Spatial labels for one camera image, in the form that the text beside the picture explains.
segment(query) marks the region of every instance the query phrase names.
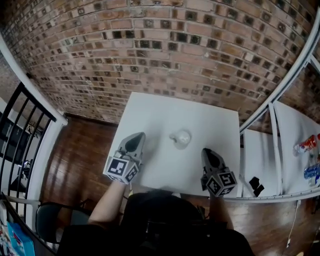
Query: brick wall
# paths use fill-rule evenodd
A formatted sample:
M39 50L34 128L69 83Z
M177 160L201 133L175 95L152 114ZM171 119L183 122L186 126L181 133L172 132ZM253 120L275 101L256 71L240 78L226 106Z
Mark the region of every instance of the brick wall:
M134 91L235 110L242 124L312 29L315 1L289 2L15 0L2 8L2 34L62 111L117 123Z

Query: blue bottle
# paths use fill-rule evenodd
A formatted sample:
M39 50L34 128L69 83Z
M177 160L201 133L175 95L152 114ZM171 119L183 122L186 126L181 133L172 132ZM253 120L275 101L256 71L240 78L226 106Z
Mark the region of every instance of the blue bottle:
M306 180L309 178L315 177L317 175L320 175L320 163L317 163L315 165L312 165L304 169L303 175Z

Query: wooden floor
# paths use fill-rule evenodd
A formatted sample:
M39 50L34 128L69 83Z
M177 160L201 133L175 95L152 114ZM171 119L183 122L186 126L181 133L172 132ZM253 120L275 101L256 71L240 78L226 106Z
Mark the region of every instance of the wooden floor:
M110 184L102 172L116 129L69 118L48 164L42 202L76 205L91 199L86 208L93 209ZM208 209L207 198L188 195L184 198ZM227 207L235 230L247 238L256 256L295 256L301 251L307 255L320 226L320 214L311 215L312 200L303 200L296 214L290 247L286 249L295 217L295 202L227 203Z

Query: black shirt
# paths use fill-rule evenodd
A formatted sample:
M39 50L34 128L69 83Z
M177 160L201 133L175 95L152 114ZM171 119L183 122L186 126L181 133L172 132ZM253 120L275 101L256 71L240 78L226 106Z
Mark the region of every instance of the black shirt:
M159 191L130 196L120 226L108 230L98 225L68 226L57 254L171 252L254 255L245 237L226 229L226 223L203 220L190 202Z

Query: black metal railing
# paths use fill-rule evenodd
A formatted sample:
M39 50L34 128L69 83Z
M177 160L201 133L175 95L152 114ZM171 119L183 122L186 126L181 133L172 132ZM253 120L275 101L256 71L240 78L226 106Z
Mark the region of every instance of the black metal railing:
M5 124L6 122L8 122L8 117L10 114L11 109L13 108L13 106L15 105L15 102L17 101L18 97L20 95L24 95L26 97L26 100L24 101L16 119L14 120L14 123L12 125L11 130L9 131L7 137L5 137L3 140L6 142L6 145L4 146L4 152L1 153L2 156L2 163L0 166L0 192L2 191L2 179L3 179L3 173L4 172L8 172L9 171L9 180L8 180L8 190L7 190L7 195L10 196L10 192L11 190L13 191L13 189L11 189L11 184L12 184L12 177L13 177L13 172L14 172L14 167L15 165L19 165L19 170L18 170L18 175L17 175L17 180L16 180L16 196L17 198L19 198L19 195L21 193L22 190L22 186L21 186L21 180L23 177L23 171L25 170L25 163L27 161L27 155L28 152L30 150L31 144L33 142L34 137L37 135L39 135L39 142L36 146L33 158L30 162L30 167L28 168L28 170L26 172L24 172L26 179L27 179L27 183L26 183L26 187L23 188L25 189L25 194L24 194L24 198L27 199L28 197L28 190L29 190L29 185L30 185L30 178L32 175L32 171L34 168L34 164L36 161L36 157L40 148L40 145L42 143L42 140L44 138L44 135L47 131L47 128L50 124L51 121L56 122L57 119L43 106L41 105L38 100L26 89L26 87L24 86L24 84L21 82L17 89L14 91L14 93L12 94L9 102L7 103L7 106L5 108L5 110L3 111L1 118L0 118L0 135L3 135L3 130L5 128ZM17 139L17 141L15 143L12 143L13 141L13 135L14 135L14 131L16 131L18 129L18 121L20 119L20 117L23 115L23 112L27 106L28 103L32 103L33 104L33 108L32 111L30 112L30 114L28 116L24 116L26 118L26 123L22 128L21 133L19 134L19 137ZM35 126L33 127L33 131L29 132L27 131L27 127L28 124L30 123L30 121L33 119L35 119L36 117L34 117L34 113L35 111L40 112L40 116L36 121ZM46 116L47 118L47 122L46 125L43 129L40 129L40 124L41 121L43 120L44 116ZM13 156L10 158L8 158L8 151L11 151L11 154L14 150ZM9 161L11 159L11 167L10 170L6 169L4 170L5 167L5 161ZM18 204L16 204L15 207L16 211L18 211ZM24 205L24 209L23 209L23 216L24 216L24 221L26 221L26 211L27 211L27 205Z

